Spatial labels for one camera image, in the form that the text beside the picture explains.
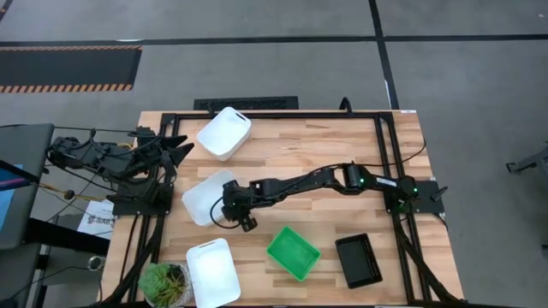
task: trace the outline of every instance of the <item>white plastic bin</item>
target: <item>white plastic bin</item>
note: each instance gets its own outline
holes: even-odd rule
[[[249,138],[251,121],[232,107],[223,109],[200,130],[200,142],[221,162],[229,159]]]
[[[225,239],[190,248],[187,262],[197,308],[219,307],[240,298],[240,282]]]
[[[197,225],[209,226],[213,223],[209,211],[215,201],[223,196],[223,184],[234,179],[230,171],[221,170],[182,195],[182,202]],[[221,211],[223,206],[224,203],[221,200],[213,209],[213,218],[217,222],[223,219],[223,212]]]

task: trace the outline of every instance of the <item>concrete floor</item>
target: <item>concrete floor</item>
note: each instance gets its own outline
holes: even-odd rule
[[[378,0],[378,8],[385,35],[548,33],[546,1]],[[14,0],[0,23],[0,41],[373,33],[358,0]],[[418,110],[434,174],[450,188],[444,203],[466,298],[545,307],[546,178],[534,169],[509,175],[504,163],[548,140],[548,41],[387,46],[400,105]],[[195,98],[282,95],[298,95],[303,109],[335,108],[342,96],[356,109],[389,107],[375,43],[166,45],[145,47],[131,92],[3,94],[0,125],[129,129],[142,110],[190,110]],[[45,181],[84,185],[60,171]],[[38,218],[63,206],[42,193],[38,204]],[[96,292],[95,281],[53,287],[45,305],[87,305]]]

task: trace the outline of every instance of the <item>green plant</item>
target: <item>green plant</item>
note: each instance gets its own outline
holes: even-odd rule
[[[169,307],[185,291],[185,277],[177,265],[150,264],[139,279],[139,288],[155,307]]]

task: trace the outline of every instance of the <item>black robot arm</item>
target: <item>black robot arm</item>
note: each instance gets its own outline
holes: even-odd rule
[[[107,196],[115,204],[154,207],[158,202],[170,202],[172,187],[158,181],[158,169],[165,175],[176,175],[176,167],[193,149],[194,144],[179,146],[187,136],[162,137],[149,127],[137,127],[129,136],[137,138],[134,149],[115,143],[89,139],[81,143],[74,137],[57,137],[48,148],[48,160],[61,169],[85,169],[118,184],[116,194]]]
[[[337,169],[342,171],[344,183],[335,177]],[[418,196],[414,178],[410,176],[391,179],[372,175],[359,164],[340,163],[287,180],[251,181],[249,187],[240,187],[237,181],[230,181],[223,185],[223,215],[230,222],[239,222],[248,232],[257,227],[257,221],[249,216],[252,209],[273,206],[290,195],[319,188],[331,188],[344,195],[357,195],[365,190],[382,191],[388,193],[397,206]]]

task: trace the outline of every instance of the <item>green container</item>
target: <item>green container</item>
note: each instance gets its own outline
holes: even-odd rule
[[[283,227],[280,234],[268,245],[266,252],[298,281],[307,278],[322,255],[290,227]]]

